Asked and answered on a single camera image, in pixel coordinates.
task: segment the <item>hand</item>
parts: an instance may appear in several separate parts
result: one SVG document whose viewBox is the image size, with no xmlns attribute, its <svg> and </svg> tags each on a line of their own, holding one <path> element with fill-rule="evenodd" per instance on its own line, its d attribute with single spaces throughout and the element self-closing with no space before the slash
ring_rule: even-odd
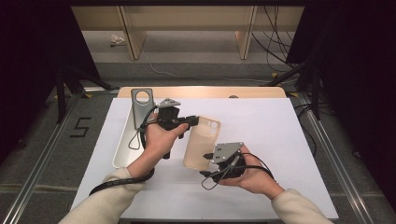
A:
<svg viewBox="0 0 396 224">
<path fill-rule="evenodd" d="M 189 128 L 188 124 L 180 124 L 171 131 L 166 131 L 157 123 L 152 123 L 146 128 L 146 148 L 135 161 L 128 167 L 132 177 L 146 175 L 158 161 L 168 153 L 177 137 Z"/>
<path fill-rule="evenodd" d="M 242 153 L 250 153 L 247 147 L 241 147 Z M 257 158 L 244 154 L 247 165 L 262 166 Z M 219 184 L 225 186 L 235 186 L 245 189 L 252 193 L 260 193 L 273 200 L 277 195 L 285 191 L 282 189 L 271 176 L 259 169 L 246 169 L 246 171 L 237 178 L 228 178 L 220 180 Z"/>
</svg>

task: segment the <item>metal part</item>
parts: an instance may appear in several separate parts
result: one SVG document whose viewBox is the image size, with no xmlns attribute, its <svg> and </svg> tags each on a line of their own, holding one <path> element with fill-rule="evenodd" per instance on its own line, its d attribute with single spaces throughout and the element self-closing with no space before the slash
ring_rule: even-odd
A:
<svg viewBox="0 0 396 224">
<path fill-rule="evenodd" d="M 310 103 L 305 93 L 302 92 L 300 93 L 300 95 L 303 104 L 306 105 Z M 338 180 L 340 181 L 341 187 L 343 188 L 346 197 L 349 199 L 350 205 L 355 212 L 359 223 L 374 223 L 374 220 L 368 211 L 366 203 L 361 197 L 356 186 L 353 184 L 353 181 L 350 178 L 347 169 L 341 162 L 340 157 L 338 156 L 337 151 L 332 145 L 332 141 L 330 140 L 329 136 L 326 134 L 326 131 L 324 130 L 320 120 L 316 120 L 314 114 L 311 111 L 308 111 L 307 114 L 312 126 L 315 129 L 316 134 L 318 135 L 320 143 L 323 145 L 329 162 L 332 165 L 332 168 L 334 169 Z"/>
<path fill-rule="evenodd" d="M 137 100 L 137 94 L 141 91 L 148 95 L 148 100 L 146 102 Z M 147 113 L 155 106 L 152 89 L 132 89 L 131 96 L 132 110 L 134 114 L 134 127 L 138 129 L 143 123 Z"/>
<path fill-rule="evenodd" d="M 73 108 L 77 104 L 80 95 L 73 95 L 71 102 L 69 103 L 69 108 L 66 111 L 64 119 L 62 122 L 58 123 L 52 132 L 49 141 L 47 142 L 46 146 L 44 147 L 43 152 L 41 153 L 40 157 L 38 158 L 37 162 L 35 163 L 35 167 L 33 168 L 32 172 L 29 174 L 26 182 L 23 184 L 20 193 L 16 197 L 15 201 L 9 207 L 8 213 L 6 218 L 4 219 L 3 223 L 18 223 L 24 208 L 28 204 L 35 186 L 38 183 L 38 180 L 44 173 L 44 170 L 50 161 L 51 155 L 55 150 L 59 140 L 61 139 L 62 133 L 64 131 L 64 127 L 67 124 L 67 121 L 70 117 Z"/>
<path fill-rule="evenodd" d="M 244 144 L 243 143 L 221 143 L 217 144 L 213 154 L 213 163 L 227 161 L 235 154 Z"/>
<path fill-rule="evenodd" d="M 170 98 L 166 98 L 162 102 L 160 102 L 160 104 L 157 107 L 164 108 L 164 107 L 170 107 L 170 106 L 175 106 L 175 105 L 180 105 L 180 102 L 172 100 Z"/>
</svg>

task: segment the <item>person's right hand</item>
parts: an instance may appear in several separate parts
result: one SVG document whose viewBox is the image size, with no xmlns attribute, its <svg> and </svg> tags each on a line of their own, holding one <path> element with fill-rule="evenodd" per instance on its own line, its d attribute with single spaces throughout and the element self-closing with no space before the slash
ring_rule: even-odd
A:
<svg viewBox="0 0 396 224">
<path fill-rule="evenodd" d="M 241 153 L 250 153 L 245 146 L 242 146 L 240 151 Z M 244 159 L 247 165 L 262 166 L 260 161 L 252 155 L 244 154 Z M 267 173 L 260 169 L 252 168 L 247 168 L 239 177 L 220 180 L 219 184 L 236 186 L 252 193 L 264 194 L 270 200 L 273 200 L 277 195 L 285 191 Z"/>
</svg>

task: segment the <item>beige sleeve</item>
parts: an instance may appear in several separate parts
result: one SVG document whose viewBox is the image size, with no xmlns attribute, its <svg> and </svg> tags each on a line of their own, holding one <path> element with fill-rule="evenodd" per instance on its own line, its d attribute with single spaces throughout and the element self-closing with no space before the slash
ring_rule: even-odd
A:
<svg viewBox="0 0 396 224">
<path fill-rule="evenodd" d="M 295 189 L 288 189 L 272 201 L 277 215 L 286 224 L 332 223 L 307 198 Z"/>
<path fill-rule="evenodd" d="M 131 178 L 126 168 L 111 173 L 104 182 L 123 178 Z M 129 184 L 100 190 L 77 205 L 60 223 L 117 224 L 122 213 L 131 205 L 136 193 L 144 186 L 144 183 Z"/>
</svg>

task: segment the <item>black strap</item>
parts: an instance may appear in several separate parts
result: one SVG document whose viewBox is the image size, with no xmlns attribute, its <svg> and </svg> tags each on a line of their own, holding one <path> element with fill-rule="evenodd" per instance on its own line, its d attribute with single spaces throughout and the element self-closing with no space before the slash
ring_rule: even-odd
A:
<svg viewBox="0 0 396 224">
<path fill-rule="evenodd" d="M 97 191 L 102 190 L 102 189 L 108 189 L 108 188 L 119 186 L 119 185 L 142 183 L 142 182 L 145 182 L 146 180 L 152 178 L 153 175 L 154 175 L 154 168 L 152 168 L 152 170 L 150 170 L 149 173 L 147 175 L 145 175 L 145 176 L 107 181 L 107 182 L 105 182 L 103 184 L 100 184 L 100 185 L 96 186 L 91 191 L 90 196 L 92 194 L 96 193 Z"/>
</svg>

